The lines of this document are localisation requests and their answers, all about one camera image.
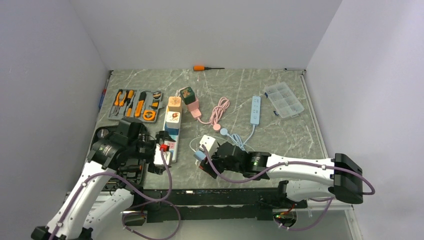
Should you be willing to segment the light blue power strip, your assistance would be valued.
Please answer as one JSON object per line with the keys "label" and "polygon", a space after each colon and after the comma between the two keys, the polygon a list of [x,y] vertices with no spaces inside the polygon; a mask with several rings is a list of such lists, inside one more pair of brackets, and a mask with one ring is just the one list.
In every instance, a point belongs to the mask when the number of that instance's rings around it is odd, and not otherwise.
{"label": "light blue power strip", "polygon": [[253,96],[251,102],[250,123],[253,126],[258,126],[260,123],[261,98]]}

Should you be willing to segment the pink power strip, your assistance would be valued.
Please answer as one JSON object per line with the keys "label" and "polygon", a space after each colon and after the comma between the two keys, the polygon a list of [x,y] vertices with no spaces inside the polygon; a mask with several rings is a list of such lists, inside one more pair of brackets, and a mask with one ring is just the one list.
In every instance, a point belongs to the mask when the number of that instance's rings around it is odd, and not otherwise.
{"label": "pink power strip", "polygon": [[195,97],[194,102],[186,104],[185,106],[194,119],[199,119],[202,117],[202,113],[200,111],[200,103],[197,97]]}

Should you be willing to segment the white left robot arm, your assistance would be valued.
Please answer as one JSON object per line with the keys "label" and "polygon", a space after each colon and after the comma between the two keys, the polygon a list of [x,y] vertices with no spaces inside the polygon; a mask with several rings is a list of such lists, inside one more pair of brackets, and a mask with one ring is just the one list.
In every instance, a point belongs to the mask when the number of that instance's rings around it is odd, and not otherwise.
{"label": "white left robot arm", "polygon": [[168,195],[153,197],[122,177],[131,169],[128,160],[147,163],[149,171],[168,171],[166,130],[151,136],[143,122],[124,117],[118,124],[95,130],[81,175],[55,216],[31,233],[33,240],[94,240],[119,213],[154,203],[167,203]]}

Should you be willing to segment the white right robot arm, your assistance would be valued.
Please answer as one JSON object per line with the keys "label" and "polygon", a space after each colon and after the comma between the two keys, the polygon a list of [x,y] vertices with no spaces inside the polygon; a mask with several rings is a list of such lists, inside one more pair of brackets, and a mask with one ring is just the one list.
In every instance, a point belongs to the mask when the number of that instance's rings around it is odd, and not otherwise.
{"label": "white right robot arm", "polygon": [[302,159],[263,151],[245,151],[229,142],[210,148],[201,144],[204,158],[199,167],[213,178],[230,183],[279,179],[282,190],[276,203],[287,208],[306,199],[335,198],[358,205],[363,203],[362,168],[344,153],[333,158]]}

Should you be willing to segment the light blue cube adapter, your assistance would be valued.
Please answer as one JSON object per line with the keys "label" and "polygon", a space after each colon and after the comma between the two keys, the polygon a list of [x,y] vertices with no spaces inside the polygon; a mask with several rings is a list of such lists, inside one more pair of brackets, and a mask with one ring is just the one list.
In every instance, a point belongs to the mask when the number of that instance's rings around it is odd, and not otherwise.
{"label": "light blue cube adapter", "polygon": [[206,155],[203,151],[198,150],[194,153],[194,157],[197,161],[201,162],[206,158]]}

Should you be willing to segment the dark green cube adapter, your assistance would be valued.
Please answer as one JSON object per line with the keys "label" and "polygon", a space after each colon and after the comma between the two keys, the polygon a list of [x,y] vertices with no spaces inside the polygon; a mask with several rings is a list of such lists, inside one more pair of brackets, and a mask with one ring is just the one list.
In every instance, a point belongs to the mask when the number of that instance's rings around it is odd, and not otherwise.
{"label": "dark green cube adapter", "polygon": [[183,102],[186,105],[189,105],[189,104],[195,102],[195,100],[196,100],[196,95],[195,95],[193,89],[190,86],[181,89],[179,91],[179,93],[180,93],[180,96],[181,96]]}

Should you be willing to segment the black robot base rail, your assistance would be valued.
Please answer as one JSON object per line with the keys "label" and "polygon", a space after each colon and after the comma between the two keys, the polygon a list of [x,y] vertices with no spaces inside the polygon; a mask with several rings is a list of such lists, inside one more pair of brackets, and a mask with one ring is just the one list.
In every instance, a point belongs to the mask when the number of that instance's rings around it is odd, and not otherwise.
{"label": "black robot base rail", "polygon": [[164,202],[148,203],[135,195],[128,208],[130,226],[181,220],[256,219],[271,221],[279,210],[305,209],[306,200],[294,202],[279,187],[174,189]]}

